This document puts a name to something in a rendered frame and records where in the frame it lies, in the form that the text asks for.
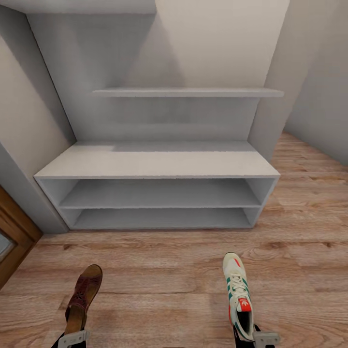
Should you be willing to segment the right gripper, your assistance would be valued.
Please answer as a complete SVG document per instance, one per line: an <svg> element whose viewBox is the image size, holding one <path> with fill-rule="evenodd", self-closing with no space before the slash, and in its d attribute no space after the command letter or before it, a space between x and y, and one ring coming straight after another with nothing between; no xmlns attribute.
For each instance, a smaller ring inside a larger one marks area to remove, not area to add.
<svg viewBox="0 0 348 348"><path fill-rule="evenodd" d="M254 325L255 331L259 332L261 331L258 326L255 324ZM254 341L242 341L239 333L237 332L235 325L233 326L233 330L235 331L235 344L236 348L255 348L253 342ZM275 348L274 345L266 345L265 348Z"/></svg>

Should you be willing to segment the sandal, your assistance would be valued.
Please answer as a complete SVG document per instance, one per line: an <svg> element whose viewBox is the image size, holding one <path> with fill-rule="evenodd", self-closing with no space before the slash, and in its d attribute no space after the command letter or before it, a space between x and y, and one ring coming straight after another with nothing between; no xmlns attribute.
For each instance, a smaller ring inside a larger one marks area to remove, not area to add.
<svg viewBox="0 0 348 348"><path fill-rule="evenodd" d="M64 335L84 329L88 309L101 286L102 277L102 269L96 264L90 265L79 276L65 312L67 326Z"/></svg>

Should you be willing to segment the gym shoe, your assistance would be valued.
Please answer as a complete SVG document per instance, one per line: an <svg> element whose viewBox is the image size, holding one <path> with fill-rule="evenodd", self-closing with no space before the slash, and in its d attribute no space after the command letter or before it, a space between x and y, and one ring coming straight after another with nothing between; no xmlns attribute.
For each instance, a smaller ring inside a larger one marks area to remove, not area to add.
<svg viewBox="0 0 348 348"><path fill-rule="evenodd" d="M228 283L229 317L232 326L235 325L240 337L246 341L254 341L254 314L249 296L245 267L241 259L228 252L223 260L223 273Z"/></svg>

